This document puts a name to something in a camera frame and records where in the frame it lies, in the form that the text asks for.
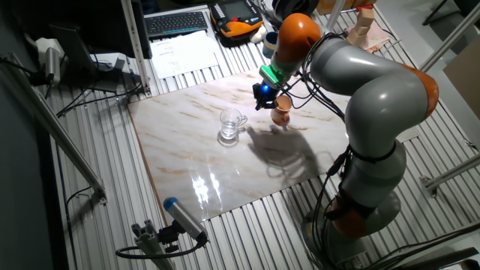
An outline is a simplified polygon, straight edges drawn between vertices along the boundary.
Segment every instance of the white paper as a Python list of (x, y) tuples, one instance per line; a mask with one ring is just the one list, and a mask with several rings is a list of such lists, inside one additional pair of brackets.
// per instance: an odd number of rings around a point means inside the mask
[(153, 64), (159, 79), (218, 65), (218, 46), (205, 31), (150, 44)]

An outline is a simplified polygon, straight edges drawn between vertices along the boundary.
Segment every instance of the marble tabletop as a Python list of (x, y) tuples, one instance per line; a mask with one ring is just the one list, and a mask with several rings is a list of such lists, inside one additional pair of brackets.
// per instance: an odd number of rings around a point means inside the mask
[[(128, 105), (160, 203), (177, 197), (195, 217), (212, 218), (326, 172), (345, 150), (344, 123), (315, 100), (292, 109), (286, 127), (256, 111), (252, 85), (261, 82), (251, 70)], [(291, 92), (308, 93), (301, 82)], [(345, 110), (349, 97), (327, 95)], [(225, 142), (219, 117), (230, 107), (248, 121)]]

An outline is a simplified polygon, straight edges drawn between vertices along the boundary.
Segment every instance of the gray robot arm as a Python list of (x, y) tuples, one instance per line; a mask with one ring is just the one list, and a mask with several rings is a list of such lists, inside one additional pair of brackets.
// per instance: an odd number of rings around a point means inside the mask
[(352, 96), (345, 125), (353, 155), (333, 204), (334, 227), (351, 239), (375, 233), (400, 211), (393, 189), (403, 177), (406, 155), (395, 138), (433, 111), (437, 84), (340, 38), (324, 41), (310, 72), (325, 90)]

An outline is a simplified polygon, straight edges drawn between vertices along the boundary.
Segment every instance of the wire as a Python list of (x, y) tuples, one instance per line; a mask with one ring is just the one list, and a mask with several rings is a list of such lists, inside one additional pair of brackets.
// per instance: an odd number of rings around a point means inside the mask
[(63, 170), (62, 170), (62, 161), (60, 160), (60, 148), (59, 144), (55, 142), (55, 147), (57, 151), (57, 161), (58, 161), (58, 170), (60, 171), (60, 181), (61, 181), (61, 191), (63, 193), (63, 203), (65, 206), (65, 216), (67, 217), (67, 228), (68, 228), (68, 236), (70, 239), (70, 245), (72, 246), (72, 254), (73, 254), (73, 264), (75, 264), (75, 269), (78, 270), (77, 266), (77, 256), (75, 254), (75, 245), (74, 245), (74, 234), (72, 233), (72, 226), (70, 221), (70, 213), (68, 212), (68, 205), (65, 201), (65, 197), (67, 196), (65, 192), (65, 180), (63, 178)]
[(100, 71), (100, 62), (98, 61), (97, 54), (95, 54), (93, 50), (91, 51), (91, 53), (93, 53), (93, 56), (95, 57), (95, 61), (97, 63), (97, 71)]
[(0, 57), (0, 63), (5, 63), (5, 64), (10, 65), (10, 66), (12, 66), (12, 67), (18, 68), (18, 69), (20, 69), (21, 71), (24, 71), (24, 72), (26, 72), (27, 74), (29, 74), (29, 75), (31, 75), (31, 76), (36, 76), (36, 75), (37, 75), (36, 72), (31, 71), (31, 70), (29, 70), (28, 68), (22, 67), (22, 66), (19, 65), (19, 64), (15, 64), (15, 63), (13, 63), (12, 61), (9, 61), (9, 60), (7, 60), (6, 58), (3, 58), (3, 57)]
[(79, 94), (78, 96), (76, 96), (67, 106), (65, 106), (63, 109), (61, 109), (59, 112), (57, 112), (57, 117), (60, 117), (60, 115), (73, 103), (75, 103), (75, 101), (77, 101), (77, 99), (79, 99), (82, 95), (83, 95), (83, 89), (80, 89), (81, 90), (81, 94)]
[(179, 251), (179, 252), (175, 252), (175, 253), (171, 253), (171, 254), (158, 254), (158, 255), (126, 254), (126, 253), (123, 253), (123, 252), (124, 251), (135, 251), (135, 250), (139, 250), (140, 248), (139, 247), (123, 247), (123, 248), (120, 248), (120, 249), (116, 250), (115, 254), (118, 257), (125, 258), (125, 259), (131, 259), (131, 260), (168, 259), (168, 258), (180, 257), (180, 256), (190, 254), (190, 253), (196, 251), (197, 249), (201, 248), (202, 246), (203, 246), (202, 244), (197, 243), (195, 245), (195, 247), (192, 247), (191, 249), (186, 250), (186, 251)]
[(78, 190), (77, 192), (73, 193), (72, 196), (70, 196), (70, 198), (67, 199), (66, 204), (68, 205), (68, 203), (75, 197), (75, 195), (79, 194), (80, 192), (86, 191), (86, 190), (88, 190), (88, 189), (90, 189), (90, 188), (92, 188), (92, 186), (86, 187), (86, 188), (84, 188), (84, 189), (82, 189), (82, 190)]
[(66, 113), (70, 112), (73, 108), (78, 107), (78, 106), (82, 106), (82, 105), (86, 105), (86, 104), (90, 104), (90, 103), (94, 103), (94, 102), (98, 102), (98, 101), (105, 101), (105, 100), (110, 99), (110, 98), (120, 98), (122, 96), (129, 95), (132, 92), (136, 91), (140, 86), (142, 86), (142, 83), (139, 83), (135, 88), (133, 88), (131, 90), (128, 90), (123, 94), (115, 94), (111, 97), (102, 97), (102, 98), (98, 98), (96, 100), (90, 100), (90, 101), (86, 101), (86, 102), (82, 102), (82, 103), (78, 103), (78, 104), (75, 104), (73, 106), (70, 106), (76, 99), (78, 99), (80, 96), (82, 96), (82, 94), (83, 94), (82, 93), (78, 97), (76, 97), (75, 100), (70, 102), (70, 104), (68, 104), (64, 109), (62, 109), (60, 112), (58, 112), (57, 117), (60, 118), (60, 117), (64, 116)]
[(394, 43), (390, 44), (390, 46), (388, 46), (388, 47), (385, 49), (385, 52), (380, 51), (380, 55), (381, 55), (382, 57), (385, 57), (384, 55), (385, 55), (386, 53), (388, 53), (389, 50), (390, 50), (395, 44), (400, 43), (400, 41), (402, 41), (402, 40), (397, 40), (397, 41), (395, 41)]
[(397, 38), (387, 29), (384, 29), (384, 28), (381, 28), (383, 31), (385, 31), (387, 34), (391, 35), (391, 37), (395, 40), (397, 40)]

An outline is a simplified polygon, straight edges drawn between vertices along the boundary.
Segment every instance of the glass mug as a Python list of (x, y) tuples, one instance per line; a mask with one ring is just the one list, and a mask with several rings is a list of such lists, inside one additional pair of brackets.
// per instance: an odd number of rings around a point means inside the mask
[(242, 115), (237, 109), (224, 109), (220, 114), (222, 126), (220, 134), (225, 140), (231, 140), (237, 136), (239, 127), (247, 122), (248, 118)]

